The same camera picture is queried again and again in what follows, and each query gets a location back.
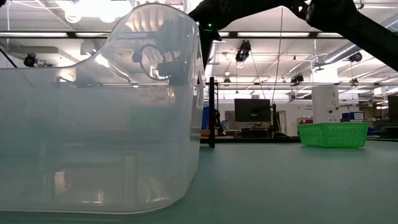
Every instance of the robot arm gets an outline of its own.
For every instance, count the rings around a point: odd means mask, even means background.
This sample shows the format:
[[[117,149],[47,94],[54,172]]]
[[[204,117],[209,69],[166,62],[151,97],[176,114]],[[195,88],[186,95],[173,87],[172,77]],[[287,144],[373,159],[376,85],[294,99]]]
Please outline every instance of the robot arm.
[[[386,65],[398,71],[398,36],[383,26],[362,15],[353,1],[312,0],[307,5],[303,0],[204,0],[189,16],[201,27],[221,30],[242,17],[285,6],[310,26],[325,32],[336,32],[369,52]],[[208,39],[202,31],[202,54],[205,55]]]

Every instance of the computer monitor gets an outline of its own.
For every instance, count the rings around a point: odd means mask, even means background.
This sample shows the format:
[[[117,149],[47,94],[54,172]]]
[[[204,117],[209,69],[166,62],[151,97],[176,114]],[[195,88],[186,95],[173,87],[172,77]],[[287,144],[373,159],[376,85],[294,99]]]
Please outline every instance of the computer monitor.
[[[388,96],[387,99],[390,121],[398,121],[398,96]]]
[[[270,101],[259,99],[235,99],[235,121],[271,121]]]

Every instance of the plastic container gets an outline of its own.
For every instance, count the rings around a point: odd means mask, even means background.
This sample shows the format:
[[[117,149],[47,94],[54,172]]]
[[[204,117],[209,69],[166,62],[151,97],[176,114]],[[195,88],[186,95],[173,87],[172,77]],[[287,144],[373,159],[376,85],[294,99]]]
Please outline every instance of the plastic container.
[[[183,197],[203,74],[197,25],[160,4],[74,66],[0,70],[0,210],[138,213]]]
[[[302,144],[318,147],[363,147],[368,123],[319,123],[298,125]]]

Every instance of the green table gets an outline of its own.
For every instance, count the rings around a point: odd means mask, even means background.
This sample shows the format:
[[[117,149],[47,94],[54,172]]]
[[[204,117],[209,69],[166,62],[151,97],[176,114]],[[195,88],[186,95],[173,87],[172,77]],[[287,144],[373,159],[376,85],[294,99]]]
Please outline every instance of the green table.
[[[398,143],[202,148],[186,196],[138,215],[0,213],[0,223],[398,223]]]

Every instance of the blue box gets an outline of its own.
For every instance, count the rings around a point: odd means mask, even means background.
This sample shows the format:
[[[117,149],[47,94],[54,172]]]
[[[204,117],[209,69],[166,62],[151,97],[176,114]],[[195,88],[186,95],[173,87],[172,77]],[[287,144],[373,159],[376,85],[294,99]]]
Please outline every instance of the blue box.
[[[342,119],[350,119],[350,120],[364,120],[365,113],[363,111],[342,113],[341,118]]]

